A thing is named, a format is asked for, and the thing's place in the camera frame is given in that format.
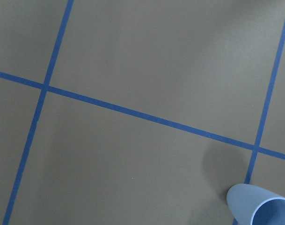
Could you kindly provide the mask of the blue plastic cup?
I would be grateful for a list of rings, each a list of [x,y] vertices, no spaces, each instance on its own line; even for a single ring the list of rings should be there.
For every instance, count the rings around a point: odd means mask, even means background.
[[[285,225],[285,197],[250,184],[236,184],[227,205],[240,225]]]

